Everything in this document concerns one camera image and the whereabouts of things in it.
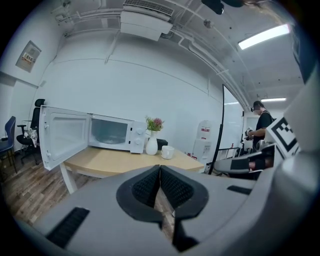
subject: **white mug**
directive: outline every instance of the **white mug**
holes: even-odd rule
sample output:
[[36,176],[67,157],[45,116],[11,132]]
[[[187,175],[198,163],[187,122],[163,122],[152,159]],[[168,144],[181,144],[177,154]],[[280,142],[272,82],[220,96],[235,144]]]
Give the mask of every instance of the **white mug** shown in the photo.
[[161,153],[162,158],[171,159],[174,156],[175,149],[172,146],[162,146]]

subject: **open microwave door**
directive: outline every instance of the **open microwave door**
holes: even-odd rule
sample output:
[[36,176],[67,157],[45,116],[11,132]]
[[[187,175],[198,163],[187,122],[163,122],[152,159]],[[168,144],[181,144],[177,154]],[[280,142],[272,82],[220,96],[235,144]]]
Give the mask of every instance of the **open microwave door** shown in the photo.
[[51,106],[41,106],[39,141],[47,170],[61,164],[88,146],[90,115]]

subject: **flower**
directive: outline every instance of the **flower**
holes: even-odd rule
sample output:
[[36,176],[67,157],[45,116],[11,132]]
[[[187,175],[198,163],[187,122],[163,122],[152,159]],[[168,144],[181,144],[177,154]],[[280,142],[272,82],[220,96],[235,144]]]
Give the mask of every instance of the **flower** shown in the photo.
[[154,123],[158,126],[162,125],[162,120],[160,118],[155,118]]
[[146,116],[145,121],[147,124],[147,129],[150,131],[158,132],[161,131],[161,129],[163,128],[164,121],[162,121],[160,118],[152,119],[151,117]]

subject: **wooden table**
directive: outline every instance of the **wooden table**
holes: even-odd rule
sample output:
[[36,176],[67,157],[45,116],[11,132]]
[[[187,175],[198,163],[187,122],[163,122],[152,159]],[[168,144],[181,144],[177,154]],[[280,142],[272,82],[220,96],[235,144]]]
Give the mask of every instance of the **wooden table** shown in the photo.
[[95,147],[87,147],[80,151],[61,163],[60,168],[64,182],[70,194],[72,194],[77,190],[72,171],[104,178],[154,165],[174,166],[187,171],[199,171],[204,168],[202,163],[177,149],[174,150],[172,159],[163,159],[161,151],[158,151],[156,155],[147,155],[145,153],[134,154],[127,151]]

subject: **pink flower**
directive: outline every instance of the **pink flower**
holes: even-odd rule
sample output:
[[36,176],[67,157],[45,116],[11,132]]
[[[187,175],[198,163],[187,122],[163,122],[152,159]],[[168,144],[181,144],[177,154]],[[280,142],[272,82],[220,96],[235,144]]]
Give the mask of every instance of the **pink flower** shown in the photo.
[[157,126],[161,126],[162,125],[162,120],[160,118],[155,118],[154,119],[154,123],[157,125]]

